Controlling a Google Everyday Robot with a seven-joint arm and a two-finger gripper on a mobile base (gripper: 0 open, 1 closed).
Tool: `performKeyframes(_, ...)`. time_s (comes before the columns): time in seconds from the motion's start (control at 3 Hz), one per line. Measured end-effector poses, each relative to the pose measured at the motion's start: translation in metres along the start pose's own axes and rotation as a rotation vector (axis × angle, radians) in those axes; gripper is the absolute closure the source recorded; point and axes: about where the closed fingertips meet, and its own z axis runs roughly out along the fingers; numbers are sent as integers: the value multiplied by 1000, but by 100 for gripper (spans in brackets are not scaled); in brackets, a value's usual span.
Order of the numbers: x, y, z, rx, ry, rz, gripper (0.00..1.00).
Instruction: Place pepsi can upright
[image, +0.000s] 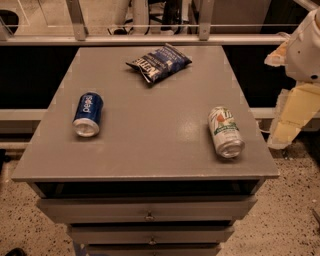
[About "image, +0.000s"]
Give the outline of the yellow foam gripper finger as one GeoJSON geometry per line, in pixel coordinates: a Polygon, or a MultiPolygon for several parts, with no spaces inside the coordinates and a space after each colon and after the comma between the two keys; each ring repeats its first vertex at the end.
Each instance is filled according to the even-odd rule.
{"type": "Polygon", "coordinates": [[[320,84],[300,83],[278,97],[267,145],[285,149],[302,128],[320,111],[320,84]]]}
{"type": "Polygon", "coordinates": [[[267,57],[264,60],[264,63],[272,67],[285,66],[287,64],[287,46],[288,42],[283,42],[273,52],[267,55],[267,57]]]}

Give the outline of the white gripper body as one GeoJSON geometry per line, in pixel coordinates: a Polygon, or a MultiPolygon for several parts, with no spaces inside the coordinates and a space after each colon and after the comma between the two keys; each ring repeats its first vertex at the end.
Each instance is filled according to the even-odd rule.
{"type": "Polygon", "coordinates": [[[311,11],[292,33],[286,50],[286,75],[300,82],[320,82],[320,8],[311,11]]]}

